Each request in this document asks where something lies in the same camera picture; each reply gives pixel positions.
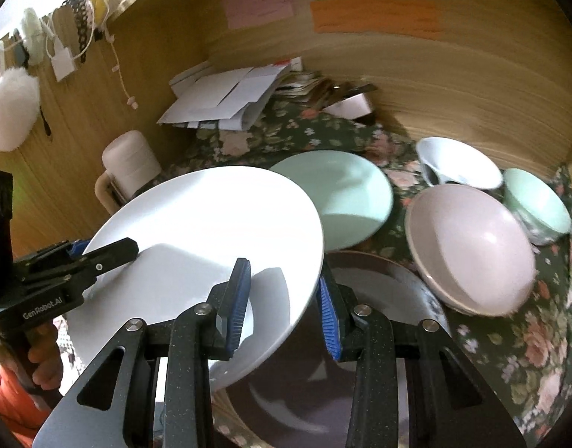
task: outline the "light green plate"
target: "light green plate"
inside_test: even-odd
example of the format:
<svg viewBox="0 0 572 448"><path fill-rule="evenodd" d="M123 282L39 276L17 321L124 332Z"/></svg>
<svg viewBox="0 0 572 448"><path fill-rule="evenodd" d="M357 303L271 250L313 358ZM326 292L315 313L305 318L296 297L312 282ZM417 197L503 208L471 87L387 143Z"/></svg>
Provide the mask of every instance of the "light green plate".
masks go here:
<svg viewBox="0 0 572 448"><path fill-rule="evenodd" d="M318 150L291 156L270 170L288 177L311 198L321 218L326 251L363 242L392 211L388 178L360 156Z"/></svg>

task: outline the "orange sticky note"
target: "orange sticky note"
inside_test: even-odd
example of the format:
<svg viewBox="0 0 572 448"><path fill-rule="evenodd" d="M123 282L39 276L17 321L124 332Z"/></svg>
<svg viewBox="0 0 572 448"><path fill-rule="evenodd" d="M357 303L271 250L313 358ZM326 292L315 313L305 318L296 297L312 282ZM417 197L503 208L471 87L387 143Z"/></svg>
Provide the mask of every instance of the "orange sticky note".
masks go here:
<svg viewBox="0 0 572 448"><path fill-rule="evenodd" d="M317 0L311 2L317 33L382 32L437 40L433 0Z"/></svg>

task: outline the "pink sticky note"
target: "pink sticky note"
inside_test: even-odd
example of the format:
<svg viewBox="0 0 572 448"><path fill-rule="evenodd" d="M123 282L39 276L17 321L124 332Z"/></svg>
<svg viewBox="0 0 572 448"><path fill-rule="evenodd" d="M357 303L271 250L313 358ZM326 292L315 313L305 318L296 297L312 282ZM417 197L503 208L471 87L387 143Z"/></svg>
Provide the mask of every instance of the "pink sticky note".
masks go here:
<svg viewBox="0 0 572 448"><path fill-rule="evenodd" d="M294 16L292 0L222 0L228 28L256 27Z"/></svg>

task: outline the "small dish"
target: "small dish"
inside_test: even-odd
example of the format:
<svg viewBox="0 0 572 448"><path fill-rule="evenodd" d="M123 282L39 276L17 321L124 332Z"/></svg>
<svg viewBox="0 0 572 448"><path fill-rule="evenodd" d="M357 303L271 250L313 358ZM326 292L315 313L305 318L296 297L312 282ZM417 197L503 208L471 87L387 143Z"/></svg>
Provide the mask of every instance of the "small dish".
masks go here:
<svg viewBox="0 0 572 448"><path fill-rule="evenodd" d="M571 231L568 209L543 180L519 168L508 168L504 182L504 205L524 226L533 244L544 246L556 242Z"/></svg>
<svg viewBox="0 0 572 448"><path fill-rule="evenodd" d="M423 138L417 143L421 173L430 187L448 182L494 190L502 185L502 173L484 153L450 138Z"/></svg>
<svg viewBox="0 0 572 448"><path fill-rule="evenodd" d="M487 193L458 184L425 189L409 205L405 228L421 276L455 310L503 317L529 297L535 279L529 240Z"/></svg>
<svg viewBox="0 0 572 448"><path fill-rule="evenodd" d="M392 211L394 195L388 178L358 155L317 150L291 156L270 170L309 195L320 215L326 251L363 242Z"/></svg>

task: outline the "bowl rim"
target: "bowl rim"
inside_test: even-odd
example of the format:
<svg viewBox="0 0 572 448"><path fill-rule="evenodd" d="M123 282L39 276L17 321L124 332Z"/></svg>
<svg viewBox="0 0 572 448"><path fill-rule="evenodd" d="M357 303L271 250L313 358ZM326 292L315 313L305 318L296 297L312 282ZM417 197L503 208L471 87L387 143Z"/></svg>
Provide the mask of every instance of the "bowl rim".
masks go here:
<svg viewBox="0 0 572 448"><path fill-rule="evenodd" d="M504 210L506 210L509 214L509 217L512 218L512 220L515 222L515 224L517 225L517 230L520 231L521 233L521 237L523 237L524 242L526 244L526 250L528 249L531 253L531 258L532 258L532 280L531 280L531 288L527 289L525 291L525 295L524 298L521 300L521 302L514 308L512 308L511 310L506 310L504 312L499 312L499 313L489 313L489 312L483 312L483 311L479 311L477 309L468 307L467 305L463 305L462 303L460 303L460 301L456 300L455 298L453 298L452 296L450 296L448 294L448 292L446 292L445 290L442 289L442 287L439 285L439 283L433 278L433 276L429 273L429 271L427 270L427 268L425 267L425 265L423 264L423 262L421 261L421 259L419 258L419 255L417 253L417 249L414 245L414 241L412 238L412 234L410 233L410 221L411 221L411 217L412 217L412 212L414 209L414 206L416 205L417 200L422 196L422 195L427 195L429 193L430 190L435 190L438 187L463 187L464 189L472 189L477 193L481 193L483 194L485 197L487 197L487 200L494 200L498 205L500 205L501 207L503 207ZM529 299L529 296L531 295L531 292L533 291L533 284L535 282L535 278L536 278L536 269L535 269L535 254L533 253L533 249L531 247L531 243L529 242L529 238L527 237L526 233L524 232L524 229L522 228L522 226L520 225L520 223L518 222L518 220L516 219L516 217L514 217L514 214L512 214L505 206L504 204L502 204L501 202L498 202L494 197L491 197L490 195L488 195L486 192L476 189L475 187L471 187L469 185L462 185L462 184L456 184L456 183L445 183L442 185L436 185L434 187L429 187L427 189L422 190L421 192L419 192L414 198L413 200L410 202L410 204L407 207L406 210L406 216L404 218L404 233L406 236L406 240L408 243L408 248L410 249L410 252L413 256L413 260L414 262L417 264L417 268L419 270L419 272L421 273L421 275L425 277L425 283L427 284L427 286L429 288L433 289L433 293L434 295L436 295L442 302L444 302L445 304L447 304L449 307L464 313L464 314L468 314L468 315L479 315L481 317L506 317L507 315L512 314L513 312L517 311L521 306L524 305L524 302Z"/></svg>
<svg viewBox="0 0 572 448"><path fill-rule="evenodd" d="M415 150L417 152L417 155L419 156L419 162L422 164L427 164L428 166L430 166L431 168L433 168L437 172L441 172L442 170L440 168L436 167L432 161L424 160L424 158L421 156L422 154L420 152L420 148L422 148L422 144L424 144L424 143L428 143L430 141L442 141L442 140L448 141L448 142L451 141L451 142L454 142L455 144L460 144L463 147L470 148L471 150L476 152L478 155L481 155L483 158L485 158L486 161L490 162L491 165L493 165L493 167L497 170L497 175L496 175L497 185L496 186L475 187L473 185L468 185L468 184L460 184L460 185L468 185L469 187L473 187L477 190L496 190L502 186L502 184L504 183L503 175L502 175L500 168L495 164L495 162L491 158L489 158L485 153L483 153L481 150L478 150L474 146L469 145L468 143L465 143L464 141L461 141L461 140L455 140L454 138L447 138L447 137L443 137L443 136L427 136L427 137L421 138L420 140L417 141L417 144L415 145Z"/></svg>
<svg viewBox="0 0 572 448"><path fill-rule="evenodd" d="M550 189L551 191L551 196L553 197L551 200L554 201L555 204L558 204L559 206L561 206L562 208L562 216L563 219L567 219L567 224L568 227L566 228L566 230L558 230L555 227L552 227L547 221L545 221L543 218L541 218L540 214L536 211L533 211L529 206L527 206L523 200L519 199L515 193L512 192L512 189L508 186L508 182L506 181L506 175L509 173L516 173L519 172L520 175L527 175L530 177L535 178L537 184L542 184L545 187L547 187L548 189ZM568 212L568 207L565 206L564 202L562 201L562 199L559 197L558 194L556 194L555 190L552 189L552 187L550 187L549 185L547 185L547 183L544 182L544 180L541 180L537 175L532 174L531 172L527 172L526 170L523 170L522 168L515 168L515 167L511 167L511 168L506 168L506 170L504 170L503 173L503 178L504 178L504 185L506 187L506 191L512 193L512 197L518 202L520 203L521 207L523 207L529 214L531 214L535 219L537 219L539 222L541 222L543 225L545 225L545 227L547 227L550 230L553 230L554 232L558 233L558 234L568 234L571 231L572 228L572 218L571 218L571 214Z"/></svg>

